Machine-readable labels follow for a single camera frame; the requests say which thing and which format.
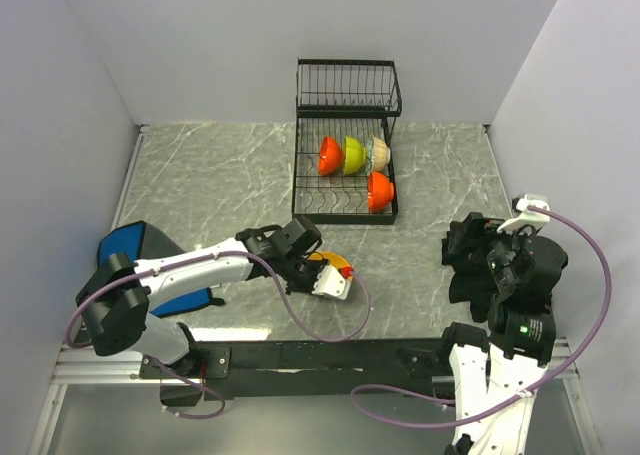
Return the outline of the red-orange bowl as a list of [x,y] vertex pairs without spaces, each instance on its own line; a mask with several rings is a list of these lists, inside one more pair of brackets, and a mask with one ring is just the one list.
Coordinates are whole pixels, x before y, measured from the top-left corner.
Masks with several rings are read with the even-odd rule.
[[318,153],[318,174],[329,176],[343,163],[344,153],[341,145],[331,136],[325,136]]
[[373,171],[367,179],[367,204],[368,210],[373,212],[383,211],[395,196],[395,185],[381,172]]

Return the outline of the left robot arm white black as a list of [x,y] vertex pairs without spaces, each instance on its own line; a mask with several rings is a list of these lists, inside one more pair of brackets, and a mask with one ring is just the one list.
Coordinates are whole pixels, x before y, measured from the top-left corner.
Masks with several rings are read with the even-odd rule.
[[340,270],[312,252],[321,243],[319,229],[295,217],[172,256],[133,260],[114,253],[78,293],[71,320],[84,325],[98,356],[134,351],[186,377],[202,364],[202,354],[190,329],[159,317],[157,309],[193,292],[260,277],[271,278],[283,295],[342,297],[348,284]]

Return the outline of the lime green bowl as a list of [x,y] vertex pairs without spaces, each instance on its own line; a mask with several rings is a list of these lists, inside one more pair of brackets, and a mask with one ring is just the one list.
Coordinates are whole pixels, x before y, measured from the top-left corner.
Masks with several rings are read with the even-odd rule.
[[343,143],[343,174],[352,175],[358,172],[366,162],[364,145],[356,138],[346,136]]

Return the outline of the yellow-orange bowl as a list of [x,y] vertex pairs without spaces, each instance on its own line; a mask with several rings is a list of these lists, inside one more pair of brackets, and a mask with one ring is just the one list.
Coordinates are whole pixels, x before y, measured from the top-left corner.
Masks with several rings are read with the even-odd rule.
[[309,260],[320,261],[326,260],[331,266],[337,270],[351,269],[352,265],[343,256],[329,251],[316,251],[308,256]]

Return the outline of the patterned white teal bowl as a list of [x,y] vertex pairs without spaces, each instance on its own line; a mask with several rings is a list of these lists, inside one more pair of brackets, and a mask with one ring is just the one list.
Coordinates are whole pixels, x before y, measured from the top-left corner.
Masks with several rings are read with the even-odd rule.
[[366,144],[367,170],[369,172],[383,172],[390,162],[391,149],[385,141],[377,136],[371,136]]

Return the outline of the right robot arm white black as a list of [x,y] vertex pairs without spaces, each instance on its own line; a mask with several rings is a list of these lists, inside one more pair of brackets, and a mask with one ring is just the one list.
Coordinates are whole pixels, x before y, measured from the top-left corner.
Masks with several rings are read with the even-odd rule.
[[459,423],[448,454],[521,454],[536,393],[556,338],[552,290],[568,255],[538,227],[507,231],[471,212],[453,221],[442,262],[453,268],[451,303],[469,305],[473,325],[452,323],[438,361],[453,373]]

